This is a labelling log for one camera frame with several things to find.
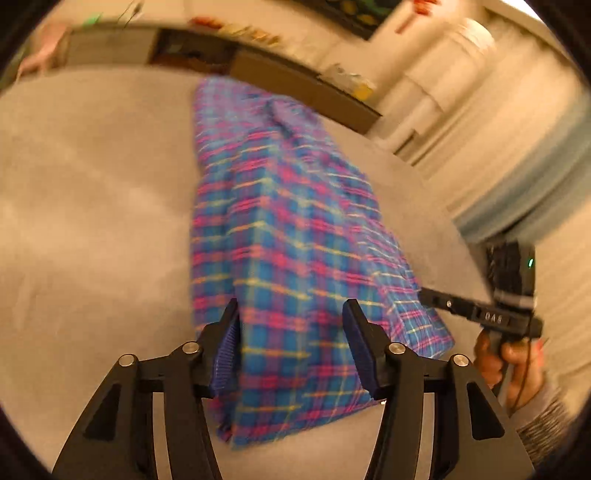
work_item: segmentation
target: gray knitted sleeve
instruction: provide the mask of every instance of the gray knitted sleeve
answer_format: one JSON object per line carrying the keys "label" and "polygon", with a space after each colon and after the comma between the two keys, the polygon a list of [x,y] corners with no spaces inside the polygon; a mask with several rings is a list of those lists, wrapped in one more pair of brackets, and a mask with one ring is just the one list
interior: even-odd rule
{"label": "gray knitted sleeve", "polygon": [[546,376],[544,386],[511,417],[534,466],[548,456],[563,440],[571,418],[560,398],[557,384]]}

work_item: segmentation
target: black device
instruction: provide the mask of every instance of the black device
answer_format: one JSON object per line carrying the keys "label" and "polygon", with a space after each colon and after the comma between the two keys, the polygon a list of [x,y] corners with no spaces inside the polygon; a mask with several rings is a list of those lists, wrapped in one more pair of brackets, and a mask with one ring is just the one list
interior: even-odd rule
{"label": "black device", "polygon": [[[343,306],[343,328],[363,388],[387,400],[366,480],[413,480],[423,394],[436,394],[431,480],[525,480],[532,464],[509,418],[467,357],[419,357],[391,343],[359,303]],[[239,344],[236,299],[196,342],[169,356],[123,355],[86,406],[56,462],[60,480],[156,480],[152,393],[164,392],[174,480],[221,480],[203,413],[233,374]]]}
{"label": "black device", "polygon": [[498,306],[516,312],[535,309],[535,246],[503,242],[486,247],[487,277]]}
{"label": "black device", "polygon": [[[530,310],[489,305],[429,288],[422,288],[419,291],[418,299],[426,307],[447,310],[454,315],[480,323],[489,332],[491,351],[500,358],[504,343],[517,342],[523,338],[537,339],[542,336],[544,322]],[[511,377],[512,365],[504,362],[502,380],[493,388],[493,393],[501,404],[505,404]]]}

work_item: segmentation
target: folded cloth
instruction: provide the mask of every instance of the folded cloth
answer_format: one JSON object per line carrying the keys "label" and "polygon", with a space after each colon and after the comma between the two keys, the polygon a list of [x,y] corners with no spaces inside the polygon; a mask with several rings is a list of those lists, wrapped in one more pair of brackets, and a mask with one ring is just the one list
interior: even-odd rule
{"label": "folded cloth", "polygon": [[236,379],[213,402],[222,438],[274,440],[373,404],[342,328],[349,298],[419,355],[451,348],[441,318],[418,301],[367,179],[311,109],[210,77],[197,88],[194,121],[197,331],[232,297],[241,321]]}

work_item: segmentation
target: metal screw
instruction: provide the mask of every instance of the metal screw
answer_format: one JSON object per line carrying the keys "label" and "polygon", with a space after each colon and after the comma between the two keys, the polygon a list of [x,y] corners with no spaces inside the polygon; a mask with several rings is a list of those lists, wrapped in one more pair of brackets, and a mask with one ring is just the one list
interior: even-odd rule
{"label": "metal screw", "polygon": [[394,355],[401,355],[402,353],[404,353],[406,351],[406,347],[398,342],[394,342],[394,343],[390,343],[390,346],[388,347],[388,349],[394,354]]}
{"label": "metal screw", "polygon": [[464,355],[456,355],[453,358],[453,362],[459,367],[467,367],[468,364],[470,363],[470,361],[468,360],[468,357],[466,357]]}
{"label": "metal screw", "polygon": [[201,350],[201,345],[197,342],[187,342],[183,345],[183,352],[190,355],[191,353],[197,353]]}
{"label": "metal screw", "polygon": [[122,367],[130,367],[135,362],[135,357],[130,353],[126,353],[125,355],[121,355],[119,357],[119,365]]}

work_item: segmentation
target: cable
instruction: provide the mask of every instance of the cable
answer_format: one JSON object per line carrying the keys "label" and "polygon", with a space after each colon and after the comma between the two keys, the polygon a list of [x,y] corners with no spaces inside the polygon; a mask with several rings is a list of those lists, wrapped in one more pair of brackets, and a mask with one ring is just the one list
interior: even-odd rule
{"label": "cable", "polygon": [[123,13],[119,16],[119,18],[117,19],[117,22],[115,22],[115,23],[119,23],[119,20],[121,20],[121,17],[123,17],[127,13],[127,10],[129,10],[129,7],[131,7],[131,5],[133,5],[134,3],[135,3],[135,0],[131,0],[131,2],[129,2],[129,5],[127,6],[127,8],[125,10],[123,10]]}
{"label": "cable", "polygon": [[519,388],[519,393],[517,394],[517,398],[515,399],[515,403],[511,407],[511,418],[515,412],[517,411],[517,405],[519,404],[519,400],[521,400],[521,396],[523,395],[523,391],[525,390],[525,382],[527,381],[527,376],[530,374],[530,362],[531,362],[531,338],[527,339],[527,362],[525,363],[525,371],[523,372],[523,380],[521,381],[521,387]]}
{"label": "cable", "polygon": [[134,12],[131,14],[131,17],[128,18],[127,22],[125,22],[125,25],[123,25],[123,28],[127,27],[127,24],[129,22],[131,22],[137,15],[139,15],[141,13],[143,7],[144,7],[144,3],[138,2],[138,4],[134,8]]}

